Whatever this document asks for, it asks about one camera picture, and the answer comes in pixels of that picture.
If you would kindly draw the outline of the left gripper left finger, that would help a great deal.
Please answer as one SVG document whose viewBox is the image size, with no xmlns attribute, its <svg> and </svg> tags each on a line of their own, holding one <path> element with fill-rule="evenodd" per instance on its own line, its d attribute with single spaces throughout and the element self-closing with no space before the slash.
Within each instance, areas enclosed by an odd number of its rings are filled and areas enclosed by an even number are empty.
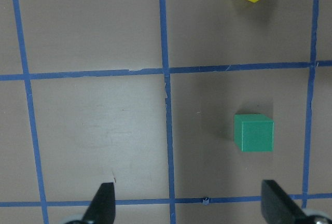
<svg viewBox="0 0 332 224">
<path fill-rule="evenodd" d="M 102 183 L 83 215 L 83 223 L 113 224 L 116 217 L 114 183 Z"/>
</svg>

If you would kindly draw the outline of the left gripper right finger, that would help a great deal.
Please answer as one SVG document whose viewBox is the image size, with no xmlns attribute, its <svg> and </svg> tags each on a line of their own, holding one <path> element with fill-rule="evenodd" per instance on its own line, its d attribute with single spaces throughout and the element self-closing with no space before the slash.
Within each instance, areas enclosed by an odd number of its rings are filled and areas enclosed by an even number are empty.
<svg viewBox="0 0 332 224">
<path fill-rule="evenodd" d="M 261 182 L 261 213 L 266 223 L 306 223 L 308 216 L 275 180 Z"/>
</svg>

